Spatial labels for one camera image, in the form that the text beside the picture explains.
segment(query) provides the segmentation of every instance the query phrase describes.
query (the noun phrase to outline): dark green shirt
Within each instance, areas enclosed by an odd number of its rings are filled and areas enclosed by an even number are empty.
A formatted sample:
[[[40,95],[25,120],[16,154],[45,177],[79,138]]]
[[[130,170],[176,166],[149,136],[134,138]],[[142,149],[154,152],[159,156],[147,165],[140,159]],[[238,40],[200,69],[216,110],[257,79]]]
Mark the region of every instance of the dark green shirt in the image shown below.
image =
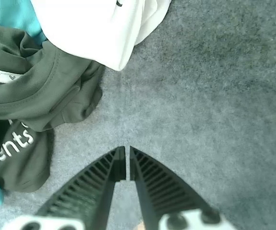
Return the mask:
[[[70,55],[24,31],[0,26],[0,71],[17,75],[0,84],[0,120],[18,119],[35,131],[84,120],[101,98],[104,66]]]

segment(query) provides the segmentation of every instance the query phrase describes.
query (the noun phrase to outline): clothing pile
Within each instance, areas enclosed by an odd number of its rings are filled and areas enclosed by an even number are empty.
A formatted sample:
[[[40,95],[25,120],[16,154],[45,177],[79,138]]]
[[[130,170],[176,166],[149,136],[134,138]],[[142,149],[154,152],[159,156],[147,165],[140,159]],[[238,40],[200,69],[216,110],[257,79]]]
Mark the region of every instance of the clothing pile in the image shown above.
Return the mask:
[[[170,1],[0,0],[0,204],[44,184],[49,130],[91,114],[104,68],[125,68]]]

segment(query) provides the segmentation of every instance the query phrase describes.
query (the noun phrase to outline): screw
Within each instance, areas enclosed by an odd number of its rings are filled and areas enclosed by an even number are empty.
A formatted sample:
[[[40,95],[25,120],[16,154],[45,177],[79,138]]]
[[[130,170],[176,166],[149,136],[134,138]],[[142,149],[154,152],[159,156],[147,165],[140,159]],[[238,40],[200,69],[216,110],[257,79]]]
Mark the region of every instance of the screw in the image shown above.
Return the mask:
[[[175,213],[170,214],[167,226],[169,230],[183,230],[188,227],[188,223],[180,213]]]
[[[201,219],[205,224],[218,224],[221,221],[220,214],[215,209],[203,211]]]

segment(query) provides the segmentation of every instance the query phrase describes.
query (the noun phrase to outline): black plastic part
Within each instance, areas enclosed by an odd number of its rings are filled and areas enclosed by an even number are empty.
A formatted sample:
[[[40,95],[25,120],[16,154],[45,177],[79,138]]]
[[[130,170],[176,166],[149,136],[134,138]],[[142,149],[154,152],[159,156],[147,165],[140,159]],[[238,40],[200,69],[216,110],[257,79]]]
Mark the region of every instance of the black plastic part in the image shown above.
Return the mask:
[[[221,221],[220,214],[215,209],[202,212],[201,219],[205,224],[218,224]]]
[[[131,147],[131,180],[135,181],[146,230],[157,230],[164,214],[213,209],[181,178],[147,154]]]
[[[125,147],[98,158],[69,180],[36,213],[81,219],[87,230],[105,230],[115,182],[126,180]]]
[[[23,227],[23,230],[39,230],[41,228],[39,223],[32,222],[28,223],[26,226]]]
[[[180,214],[171,214],[167,221],[169,230],[184,230],[188,227],[186,219]]]

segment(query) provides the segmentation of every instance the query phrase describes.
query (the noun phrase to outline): floor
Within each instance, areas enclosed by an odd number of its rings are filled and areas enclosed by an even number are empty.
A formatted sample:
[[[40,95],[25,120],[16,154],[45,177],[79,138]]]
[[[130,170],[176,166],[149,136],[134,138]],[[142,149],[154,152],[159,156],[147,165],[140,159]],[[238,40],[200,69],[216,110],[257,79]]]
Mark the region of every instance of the floor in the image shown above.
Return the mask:
[[[276,0],[173,0],[102,88],[88,119],[56,128],[45,185],[6,195],[0,229],[120,145],[161,161],[239,230],[276,229]],[[118,184],[107,229],[141,219],[134,183]]]

